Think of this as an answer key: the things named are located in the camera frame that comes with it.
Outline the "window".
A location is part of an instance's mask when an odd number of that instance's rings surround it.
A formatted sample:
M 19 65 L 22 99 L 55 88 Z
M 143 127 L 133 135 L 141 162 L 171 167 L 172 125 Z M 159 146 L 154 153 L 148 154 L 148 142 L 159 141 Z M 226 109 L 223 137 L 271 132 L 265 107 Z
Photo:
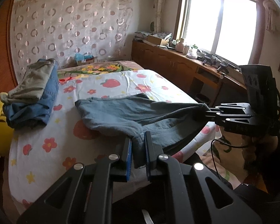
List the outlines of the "window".
M 240 66 L 259 63 L 265 33 L 264 0 L 178 0 L 175 39 Z

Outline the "folded blue jeans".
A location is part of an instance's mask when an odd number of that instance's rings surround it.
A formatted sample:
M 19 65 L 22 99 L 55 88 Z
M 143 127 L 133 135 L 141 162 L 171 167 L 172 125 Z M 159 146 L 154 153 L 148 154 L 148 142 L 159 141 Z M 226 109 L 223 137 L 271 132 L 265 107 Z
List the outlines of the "folded blue jeans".
M 55 96 L 43 95 L 41 99 L 34 104 L 12 103 L 6 105 L 3 103 L 3 112 L 6 116 L 8 126 L 19 129 L 23 127 L 34 128 L 38 125 L 47 125 L 56 97 L 57 94 Z

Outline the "white strawberry flower sheet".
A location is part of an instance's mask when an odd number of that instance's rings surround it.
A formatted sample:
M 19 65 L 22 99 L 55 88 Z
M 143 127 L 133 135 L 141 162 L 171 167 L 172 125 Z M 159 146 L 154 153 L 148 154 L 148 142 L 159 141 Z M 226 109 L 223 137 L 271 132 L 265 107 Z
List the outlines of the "white strawberry flower sheet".
M 47 126 L 17 130 L 9 151 L 11 198 L 23 213 L 75 163 L 86 165 L 114 152 L 109 140 L 84 126 L 75 102 L 89 97 L 123 98 L 145 93 L 150 100 L 191 103 L 193 99 L 158 73 L 143 69 L 81 76 L 61 83 Z

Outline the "cardboard box on sideboard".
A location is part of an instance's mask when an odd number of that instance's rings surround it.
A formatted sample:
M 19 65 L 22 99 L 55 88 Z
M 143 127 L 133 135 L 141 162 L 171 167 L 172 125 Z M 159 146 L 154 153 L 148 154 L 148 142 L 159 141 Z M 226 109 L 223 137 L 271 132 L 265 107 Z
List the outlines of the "cardboard box on sideboard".
M 158 38 L 152 35 L 148 35 L 146 37 L 146 41 L 152 46 L 166 46 L 169 42 L 169 40 Z

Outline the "blue-grey pants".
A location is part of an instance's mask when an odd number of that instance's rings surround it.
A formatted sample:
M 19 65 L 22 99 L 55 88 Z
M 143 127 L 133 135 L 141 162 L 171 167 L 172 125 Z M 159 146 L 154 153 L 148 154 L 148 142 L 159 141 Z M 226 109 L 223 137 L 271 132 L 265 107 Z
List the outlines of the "blue-grey pants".
M 84 125 L 105 136 L 125 135 L 132 141 L 135 168 L 146 164 L 144 135 L 164 153 L 178 160 L 190 157 L 201 145 L 199 133 L 207 125 L 208 106 L 201 103 L 156 102 L 146 94 L 126 98 L 88 98 L 75 103 Z

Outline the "yellow pillow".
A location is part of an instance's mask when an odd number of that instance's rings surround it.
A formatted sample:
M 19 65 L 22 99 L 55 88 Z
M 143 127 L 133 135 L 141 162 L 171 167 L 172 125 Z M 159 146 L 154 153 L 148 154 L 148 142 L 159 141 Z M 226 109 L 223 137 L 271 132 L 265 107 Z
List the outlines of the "yellow pillow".
M 0 93 L 1 96 L 6 96 L 7 93 Z M 0 156 L 8 157 L 10 145 L 13 140 L 13 128 L 10 128 L 6 122 L 6 116 L 3 112 L 3 103 L 0 98 Z

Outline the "wooden sideboard cabinet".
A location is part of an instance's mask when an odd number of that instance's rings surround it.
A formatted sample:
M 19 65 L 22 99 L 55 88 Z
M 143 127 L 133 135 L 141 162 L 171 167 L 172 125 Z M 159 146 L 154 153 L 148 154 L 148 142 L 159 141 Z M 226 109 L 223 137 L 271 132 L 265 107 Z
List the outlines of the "wooden sideboard cabinet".
M 223 76 L 215 68 L 202 65 L 200 61 L 189 59 L 180 53 L 133 41 L 131 58 L 210 107 L 221 103 L 248 102 L 246 87 L 241 81 Z

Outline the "pink circle-pattern curtain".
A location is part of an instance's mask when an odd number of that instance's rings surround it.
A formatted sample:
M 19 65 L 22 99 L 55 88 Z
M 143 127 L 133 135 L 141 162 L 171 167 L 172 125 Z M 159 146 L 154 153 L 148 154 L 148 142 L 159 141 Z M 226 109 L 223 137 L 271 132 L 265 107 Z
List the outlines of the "pink circle-pattern curtain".
M 76 54 L 100 61 L 127 57 L 132 0 L 20 0 L 11 17 L 11 54 L 17 80 L 39 59 L 66 68 Z

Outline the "wooden headboard panel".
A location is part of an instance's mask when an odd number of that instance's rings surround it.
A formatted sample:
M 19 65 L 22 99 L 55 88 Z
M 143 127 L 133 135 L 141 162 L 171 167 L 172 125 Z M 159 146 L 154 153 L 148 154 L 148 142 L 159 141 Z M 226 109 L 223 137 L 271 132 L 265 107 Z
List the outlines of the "wooden headboard panel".
M 10 45 L 10 23 L 14 0 L 5 0 L 0 7 L 0 93 L 16 87 Z

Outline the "pink bottle on sideboard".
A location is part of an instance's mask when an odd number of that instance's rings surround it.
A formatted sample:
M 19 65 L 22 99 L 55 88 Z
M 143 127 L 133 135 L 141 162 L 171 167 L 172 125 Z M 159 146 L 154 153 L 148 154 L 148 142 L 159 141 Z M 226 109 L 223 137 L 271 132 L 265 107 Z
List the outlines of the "pink bottle on sideboard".
M 184 39 L 183 38 L 177 39 L 176 45 L 175 45 L 175 50 L 179 53 L 183 53 L 184 47 L 185 47 Z

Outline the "folded grey garment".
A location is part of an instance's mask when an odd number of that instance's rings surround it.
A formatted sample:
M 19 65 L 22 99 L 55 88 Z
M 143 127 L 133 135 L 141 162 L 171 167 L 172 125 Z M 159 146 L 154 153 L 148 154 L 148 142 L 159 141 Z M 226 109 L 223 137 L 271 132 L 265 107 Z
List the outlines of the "folded grey garment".
M 55 59 L 40 59 L 27 66 L 18 86 L 0 100 L 6 105 L 12 103 L 37 103 L 43 95 L 55 96 L 58 92 L 57 62 Z

